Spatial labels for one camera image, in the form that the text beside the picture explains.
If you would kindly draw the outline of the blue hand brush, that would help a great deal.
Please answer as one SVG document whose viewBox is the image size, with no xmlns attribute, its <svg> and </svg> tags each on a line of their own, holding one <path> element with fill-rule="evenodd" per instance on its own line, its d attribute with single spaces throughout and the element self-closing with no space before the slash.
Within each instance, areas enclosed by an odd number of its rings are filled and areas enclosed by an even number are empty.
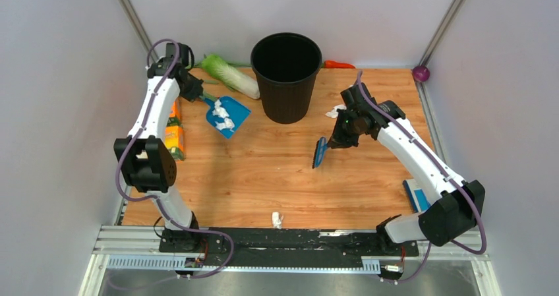
<svg viewBox="0 0 559 296">
<path fill-rule="evenodd" d="M 328 141 L 326 139 L 325 136 L 321 136 L 317 143 L 316 143 L 316 147 L 314 150 L 314 156 L 313 156 L 313 161 L 312 161 L 312 168 L 316 169 L 317 167 L 319 167 L 325 157 L 325 153 L 328 149 Z"/>
</svg>

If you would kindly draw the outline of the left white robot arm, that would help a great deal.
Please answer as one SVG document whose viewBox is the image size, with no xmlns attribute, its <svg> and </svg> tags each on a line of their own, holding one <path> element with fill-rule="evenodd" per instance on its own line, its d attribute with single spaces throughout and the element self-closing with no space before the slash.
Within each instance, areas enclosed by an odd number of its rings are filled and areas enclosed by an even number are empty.
<svg viewBox="0 0 559 296">
<path fill-rule="evenodd" d="M 115 140 L 115 183 L 128 202 L 149 200 L 165 222 L 162 234 L 176 241 L 183 251 L 197 251 L 202 242 L 196 216 L 175 187 L 177 166 L 164 144 L 169 112 L 177 98 L 190 102 L 203 95 L 203 81 L 190 73 L 192 49 L 172 39 L 163 39 L 165 55 L 148 62 L 148 87 L 138 118 L 128 136 Z"/>
</svg>

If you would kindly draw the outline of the blue plastic dustpan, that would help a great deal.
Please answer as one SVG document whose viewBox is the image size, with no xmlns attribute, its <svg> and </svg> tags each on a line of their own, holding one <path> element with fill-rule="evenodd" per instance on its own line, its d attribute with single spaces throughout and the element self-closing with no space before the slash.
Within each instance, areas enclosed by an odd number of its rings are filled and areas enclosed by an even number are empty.
<svg viewBox="0 0 559 296">
<path fill-rule="evenodd" d="M 230 96 L 205 95 L 202 101 L 209 107 L 206 121 L 226 139 L 230 139 L 251 114 L 251 110 Z"/>
</svg>

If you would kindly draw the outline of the paper scrap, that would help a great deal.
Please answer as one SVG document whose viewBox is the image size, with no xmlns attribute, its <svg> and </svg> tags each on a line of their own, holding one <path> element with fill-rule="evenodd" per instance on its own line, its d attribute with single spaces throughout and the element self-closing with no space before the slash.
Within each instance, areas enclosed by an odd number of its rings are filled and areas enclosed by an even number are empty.
<svg viewBox="0 0 559 296">
<path fill-rule="evenodd" d="M 220 99 L 217 99 L 214 102 L 214 106 L 213 106 L 213 109 L 212 109 L 212 115 L 215 116 L 215 117 L 218 117 L 220 119 L 229 117 L 229 114 L 228 114 L 226 108 L 224 108 L 224 106 L 222 105 L 222 102 L 221 102 Z"/>
<path fill-rule="evenodd" d="M 335 119 L 338 117 L 340 110 L 346 110 L 346 106 L 343 104 L 335 105 L 331 111 L 325 113 L 325 116 Z"/>
<path fill-rule="evenodd" d="M 215 122 L 215 128 L 219 131 L 231 131 L 235 128 L 235 124 L 231 118 L 223 118 L 222 122 Z"/>
</svg>

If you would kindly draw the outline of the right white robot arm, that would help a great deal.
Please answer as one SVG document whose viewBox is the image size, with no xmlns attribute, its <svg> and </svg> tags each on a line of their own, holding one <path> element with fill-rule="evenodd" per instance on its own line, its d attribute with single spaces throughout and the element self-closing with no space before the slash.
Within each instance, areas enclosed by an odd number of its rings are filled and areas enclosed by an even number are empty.
<svg viewBox="0 0 559 296">
<path fill-rule="evenodd" d="M 356 147 L 360 136 L 371 136 L 410 172 L 429 204 L 424 212 L 390 217 L 377 226 L 376 246 L 382 254 L 395 254 L 406 241 L 441 247 L 474 227 L 483 228 L 485 188 L 450 169 L 393 101 L 376 103 L 362 82 L 342 91 L 341 98 L 345 108 L 338 111 L 327 148 Z"/>
</svg>

